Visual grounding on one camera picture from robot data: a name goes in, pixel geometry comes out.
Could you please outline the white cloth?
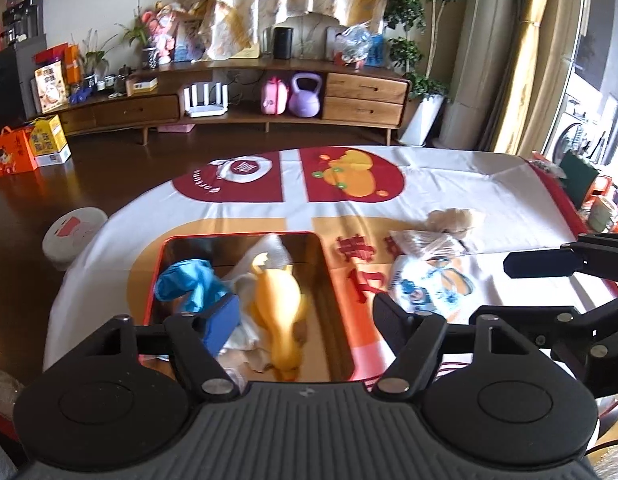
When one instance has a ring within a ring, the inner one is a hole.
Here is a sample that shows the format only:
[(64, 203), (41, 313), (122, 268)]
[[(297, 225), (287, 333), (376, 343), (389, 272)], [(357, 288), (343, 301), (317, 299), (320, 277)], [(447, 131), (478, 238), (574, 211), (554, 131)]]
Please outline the white cloth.
[(251, 314), (256, 276), (247, 273), (225, 284), (239, 300), (239, 324), (224, 344), (220, 356), (227, 363), (233, 360), (246, 365), (255, 373), (265, 373), (271, 367), (268, 336)]

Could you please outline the blue plastic glove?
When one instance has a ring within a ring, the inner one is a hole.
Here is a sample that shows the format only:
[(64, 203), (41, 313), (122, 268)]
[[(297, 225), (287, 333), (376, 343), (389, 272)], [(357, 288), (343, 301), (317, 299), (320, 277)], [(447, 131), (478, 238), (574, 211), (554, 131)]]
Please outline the blue plastic glove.
[(229, 289), (215, 274), (211, 263), (187, 259), (168, 266), (158, 275), (154, 297), (161, 302), (181, 299), (182, 312), (203, 312), (228, 295)]

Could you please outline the yellow rubber glove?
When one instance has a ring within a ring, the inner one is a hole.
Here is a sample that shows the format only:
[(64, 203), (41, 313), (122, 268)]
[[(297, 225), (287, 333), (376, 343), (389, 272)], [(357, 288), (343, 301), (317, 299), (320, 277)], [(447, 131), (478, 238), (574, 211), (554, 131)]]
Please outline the yellow rubber glove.
[(256, 283), (251, 312), (269, 334), (270, 362), (285, 382), (293, 382), (303, 355), (295, 337), (295, 326), (306, 318), (306, 304), (293, 266), (268, 268), (269, 254), (261, 252), (251, 262)]

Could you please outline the white sachet strip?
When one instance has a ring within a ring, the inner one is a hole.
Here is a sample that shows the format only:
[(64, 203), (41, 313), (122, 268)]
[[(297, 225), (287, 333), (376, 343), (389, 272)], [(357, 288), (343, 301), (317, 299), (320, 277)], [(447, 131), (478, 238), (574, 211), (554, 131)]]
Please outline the white sachet strip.
[(281, 236), (268, 233), (259, 237), (256, 243), (247, 249), (244, 256), (232, 269), (232, 276), (236, 278), (266, 269), (284, 270), (292, 264), (292, 257), (283, 245)]

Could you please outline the red metal tin box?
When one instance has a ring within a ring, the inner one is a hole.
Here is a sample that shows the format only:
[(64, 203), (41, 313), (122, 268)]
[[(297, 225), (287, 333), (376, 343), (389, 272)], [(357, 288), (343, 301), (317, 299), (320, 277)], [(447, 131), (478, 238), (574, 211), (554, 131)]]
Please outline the red metal tin box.
[(239, 298), (241, 308), (241, 323), (219, 352), (218, 361), (240, 387), (247, 382), (278, 382), (282, 377), (269, 360), (269, 334), (248, 314), (256, 282), (251, 263), (262, 252), (270, 252), (271, 260), (264, 265), (291, 268), (305, 307), (305, 317), (295, 325), (301, 362), (293, 379), (345, 382), (352, 377), (355, 364), (320, 239), (309, 232), (280, 233), (269, 244), (264, 239), (260, 233), (167, 238), (157, 252), (143, 322), (163, 322), (182, 304), (180, 298), (163, 302), (155, 297), (153, 283), (161, 272), (181, 260), (206, 260)]

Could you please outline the bag of wooden sticks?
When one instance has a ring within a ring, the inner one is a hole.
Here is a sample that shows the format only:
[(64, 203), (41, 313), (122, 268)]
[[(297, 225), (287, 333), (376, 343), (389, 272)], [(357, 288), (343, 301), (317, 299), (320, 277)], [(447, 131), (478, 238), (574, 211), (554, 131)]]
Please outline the bag of wooden sticks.
[(463, 244), (448, 233), (428, 231), (390, 231), (402, 254), (419, 259), (455, 258), (465, 252)]

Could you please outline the printed white tablecloth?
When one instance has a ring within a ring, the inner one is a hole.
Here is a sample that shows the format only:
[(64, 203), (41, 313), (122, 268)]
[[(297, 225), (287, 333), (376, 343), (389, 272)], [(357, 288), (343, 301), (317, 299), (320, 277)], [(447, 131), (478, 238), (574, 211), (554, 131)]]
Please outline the printed white tablecloth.
[(160, 249), (180, 235), (310, 232), (321, 242), (353, 356), (353, 375), (374, 378), (391, 354), (371, 320), (397, 250), (390, 233), (433, 211), (472, 216), (467, 257), (447, 281), (474, 290), (451, 314), (465, 322), (482, 304), (591, 310), (614, 286), (577, 274), (513, 280), (516, 250), (569, 242), (557, 186), (524, 159), (435, 148), (300, 148), (217, 159), (158, 185), (113, 214), (70, 266), (50, 314), (44, 364), (51, 365), (116, 314), (140, 318)]

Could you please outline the beige crumpled tissue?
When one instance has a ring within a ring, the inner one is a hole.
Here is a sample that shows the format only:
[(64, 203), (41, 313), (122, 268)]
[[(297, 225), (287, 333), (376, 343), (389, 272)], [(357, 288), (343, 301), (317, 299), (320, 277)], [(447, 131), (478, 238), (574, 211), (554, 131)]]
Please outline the beige crumpled tissue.
[(468, 209), (434, 210), (425, 221), (427, 231), (447, 233), (461, 240), (472, 227), (473, 216)]

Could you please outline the white round robot vacuum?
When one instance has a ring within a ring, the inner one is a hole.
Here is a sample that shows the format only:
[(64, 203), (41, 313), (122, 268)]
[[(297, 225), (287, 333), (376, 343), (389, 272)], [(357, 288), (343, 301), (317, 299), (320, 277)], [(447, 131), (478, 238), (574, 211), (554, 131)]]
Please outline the white round robot vacuum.
[(108, 215), (96, 207), (68, 211), (55, 220), (42, 240), (46, 258), (58, 270), (66, 270), (89, 245), (108, 221)]

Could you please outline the wooden tv cabinet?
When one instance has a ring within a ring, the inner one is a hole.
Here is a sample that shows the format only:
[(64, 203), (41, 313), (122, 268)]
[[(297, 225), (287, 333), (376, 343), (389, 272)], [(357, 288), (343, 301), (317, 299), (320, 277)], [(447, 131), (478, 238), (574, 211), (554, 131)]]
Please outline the wooden tv cabinet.
[[(320, 108), (315, 117), (301, 118), (287, 110), (266, 115), (260, 109), (261, 88), (277, 77), (290, 82), (297, 74), (316, 74), (322, 79)], [(140, 129), (143, 140), (149, 130), (182, 124), (311, 124), (369, 127), (385, 132), (385, 142), (401, 126), (410, 83), (386, 68), (354, 68), (311, 60), (237, 60), (175, 63), (157, 70), (139, 70), (130, 80), (157, 81), (154, 90), (140, 96), (91, 96), (79, 104), (67, 104), (56, 114), (67, 136), (108, 130)], [(185, 111), (185, 88), (191, 84), (228, 84), (228, 110), (219, 116), (192, 118)]]

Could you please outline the orange gift box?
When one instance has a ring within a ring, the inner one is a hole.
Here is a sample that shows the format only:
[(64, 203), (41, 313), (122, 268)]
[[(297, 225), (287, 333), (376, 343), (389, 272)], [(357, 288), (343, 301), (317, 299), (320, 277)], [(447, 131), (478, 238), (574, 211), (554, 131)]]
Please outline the orange gift box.
[(31, 126), (11, 129), (4, 127), (0, 132), (0, 177), (35, 171), (38, 168), (35, 154), (29, 145)]

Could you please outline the clear plastic bag of items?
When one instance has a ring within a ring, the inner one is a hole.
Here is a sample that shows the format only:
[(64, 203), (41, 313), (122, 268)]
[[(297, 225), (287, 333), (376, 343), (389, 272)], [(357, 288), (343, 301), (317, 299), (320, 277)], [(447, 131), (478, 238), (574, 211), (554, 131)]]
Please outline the clear plastic bag of items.
[(367, 24), (350, 26), (335, 36), (334, 63), (357, 70), (367, 62), (372, 44), (372, 35)]

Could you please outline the pink flower bouquet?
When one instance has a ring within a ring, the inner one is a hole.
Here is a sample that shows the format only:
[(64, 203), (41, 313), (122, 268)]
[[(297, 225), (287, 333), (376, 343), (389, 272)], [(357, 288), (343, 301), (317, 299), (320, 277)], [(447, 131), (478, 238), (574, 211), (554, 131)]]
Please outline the pink flower bouquet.
[(180, 18), (185, 18), (187, 11), (178, 2), (168, 3), (159, 9), (142, 11), (141, 23), (149, 35), (150, 44), (157, 51), (157, 64), (171, 63), (171, 54), (175, 49), (175, 32)]

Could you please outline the black cylindrical speaker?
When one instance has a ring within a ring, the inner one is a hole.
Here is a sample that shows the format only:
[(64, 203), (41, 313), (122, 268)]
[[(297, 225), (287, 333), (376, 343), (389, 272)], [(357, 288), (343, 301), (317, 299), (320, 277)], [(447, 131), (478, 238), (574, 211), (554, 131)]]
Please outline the black cylindrical speaker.
[(290, 60), (293, 53), (292, 27), (274, 27), (272, 31), (272, 56), (276, 60)]

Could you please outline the black cabinet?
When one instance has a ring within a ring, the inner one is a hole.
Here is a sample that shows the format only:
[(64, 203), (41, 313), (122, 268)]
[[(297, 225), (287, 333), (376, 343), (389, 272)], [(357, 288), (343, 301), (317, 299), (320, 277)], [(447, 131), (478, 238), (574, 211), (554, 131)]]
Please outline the black cabinet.
[(0, 132), (36, 115), (32, 80), (35, 55), (47, 49), (44, 0), (21, 0), (3, 11), (0, 22)]

